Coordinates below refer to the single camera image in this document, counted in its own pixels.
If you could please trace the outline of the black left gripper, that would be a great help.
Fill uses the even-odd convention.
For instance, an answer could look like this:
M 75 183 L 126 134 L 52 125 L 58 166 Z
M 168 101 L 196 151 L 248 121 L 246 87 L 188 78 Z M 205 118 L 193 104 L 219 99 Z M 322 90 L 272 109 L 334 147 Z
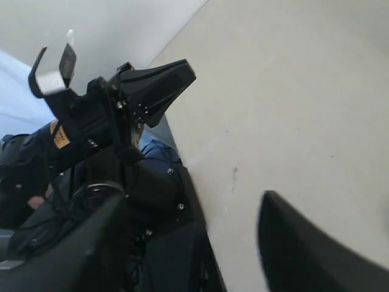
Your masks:
M 98 77 L 78 95 L 69 87 L 48 94 L 56 119 L 48 126 L 50 152 L 139 152 L 142 124 L 159 124 L 170 105 L 196 80 L 186 59 L 151 69 L 117 68 L 109 80 Z

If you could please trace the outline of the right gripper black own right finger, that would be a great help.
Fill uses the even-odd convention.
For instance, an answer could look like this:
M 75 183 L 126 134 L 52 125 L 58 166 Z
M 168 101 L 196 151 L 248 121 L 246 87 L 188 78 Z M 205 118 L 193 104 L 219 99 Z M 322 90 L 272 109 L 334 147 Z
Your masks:
M 314 226 L 278 193 L 258 211 L 259 258 L 270 291 L 388 291 L 388 270 Z

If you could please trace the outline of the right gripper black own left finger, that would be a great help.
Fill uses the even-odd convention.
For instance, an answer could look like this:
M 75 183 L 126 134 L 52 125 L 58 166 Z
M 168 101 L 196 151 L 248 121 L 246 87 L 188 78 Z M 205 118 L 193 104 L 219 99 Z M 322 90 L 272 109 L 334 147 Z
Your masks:
M 1 279 L 1 291 L 120 291 L 125 202 L 114 195 L 59 244 Z

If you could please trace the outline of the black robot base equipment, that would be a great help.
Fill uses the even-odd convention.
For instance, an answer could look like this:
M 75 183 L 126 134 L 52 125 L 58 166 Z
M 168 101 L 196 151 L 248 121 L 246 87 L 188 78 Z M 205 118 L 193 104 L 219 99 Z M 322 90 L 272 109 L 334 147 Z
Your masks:
M 187 169 L 158 157 L 96 152 L 1 152 L 1 227 L 12 269 L 51 250 L 114 195 L 125 202 L 120 291 L 225 291 L 205 218 Z

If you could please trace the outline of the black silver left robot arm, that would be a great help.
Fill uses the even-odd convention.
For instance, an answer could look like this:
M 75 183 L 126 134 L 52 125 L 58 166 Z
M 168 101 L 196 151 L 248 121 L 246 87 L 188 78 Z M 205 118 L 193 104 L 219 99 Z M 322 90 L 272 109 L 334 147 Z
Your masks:
M 186 60 L 126 63 L 79 96 L 44 92 L 32 68 L 30 88 L 55 120 L 2 141 L 1 227 L 13 231 L 2 291 L 201 290 L 185 169 L 136 141 L 195 78 Z

